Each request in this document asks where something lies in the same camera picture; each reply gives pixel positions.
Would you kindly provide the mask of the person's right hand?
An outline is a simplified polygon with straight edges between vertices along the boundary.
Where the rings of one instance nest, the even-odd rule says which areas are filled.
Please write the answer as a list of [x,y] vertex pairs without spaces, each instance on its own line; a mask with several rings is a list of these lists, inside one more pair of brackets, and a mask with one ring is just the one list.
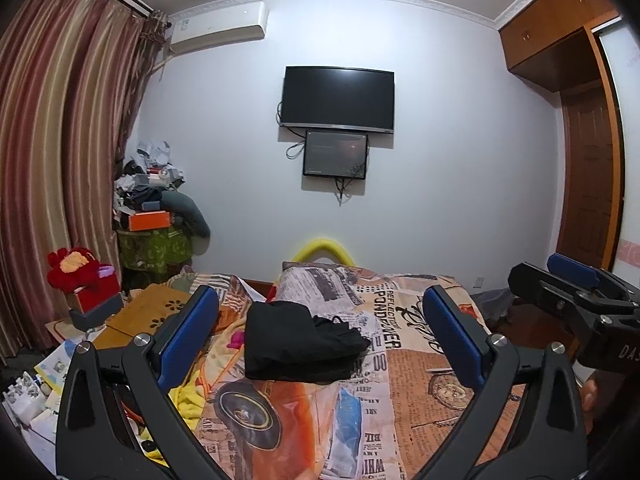
[[597,374],[593,373],[580,388],[580,406],[585,423],[586,434],[590,434],[598,408],[599,384]]

